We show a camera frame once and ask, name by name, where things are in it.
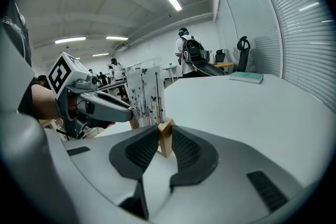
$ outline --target green book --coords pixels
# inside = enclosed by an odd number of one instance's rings
[[[232,80],[240,80],[257,84],[260,84],[263,78],[264,78],[263,74],[248,73],[248,72],[234,72],[229,76],[229,79]]]

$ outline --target desk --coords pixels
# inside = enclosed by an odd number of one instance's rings
[[[118,81],[118,82],[115,82],[115,83],[107,84],[106,86],[101,87],[98,90],[99,91],[107,90],[109,92],[109,94],[111,94],[110,89],[113,89],[113,88],[118,87],[118,86],[125,86],[127,96],[129,96],[129,94],[128,94],[128,87],[127,87],[127,80],[123,80],[123,81]]]
[[[215,67],[222,68],[222,67],[231,67],[233,66],[232,62],[217,62],[214,64]]]
[[[168,70],[169,78],[171,78],[173,82],[174,82],[174,74],[172,74],[172,69],[176,68],[176,67],[177,66],[171,66],[171,67],[163,68],[163,70]]]
[[[228,76],[181,79],[166,88],[164,95],[166,116],[177,125],[244,142],[303,187],[321,177],[332,156],[336,115],[311,94],[273,75],[264,75],[261,84]],[[128,122],[117,123],[97,137],[128,130]],[[174,154],[168,159],[154,155],[143,176],[150,215],[168,198],[174,173]]]

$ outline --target person wearing backpack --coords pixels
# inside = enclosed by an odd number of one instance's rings
[[[187,63],[183,57],[183,45],[185,44],[185,42],[187,40],[190,39],[194,39],[196,40],[199,44],[201,44],[201,41],[195,37],[195,36],[191,36],[189,34],[189,31],[187,30],[187,28],[182,27],[179,31],[178,31],[178,35],[180,36],[177,40],[176,40],[176,46],[175,46],[175,55],[179,58],[178,62],[180,64],[180,66],[182,66],[182,75],[183,78],[197,78],[197,77],[202,77],[199,73],[197,73],[194,70],[194,67],[191,63]]]

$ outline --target black chair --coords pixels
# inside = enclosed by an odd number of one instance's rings
[[[247,66],[247,60],[248,60],[248,54],[250,52],[250,42],[248,42],[247,37],[244,36],[242,37],[239,42],[237,43],[237,48],[240,50],[240,55],[239,55],[239,63],[238,66],[234,66],[233,72],[245,72],[246,66]]]
[[[215,61],[216,62],[224,62],[225,59],[225,53],[223,50],[216,51]]]

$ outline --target black backpack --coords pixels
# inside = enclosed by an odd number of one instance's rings
[[[203,46],[197,42],[194,36],[191,39],[181,37],[183,40],[183,58],[187,63],[206,62],[206,51]]]

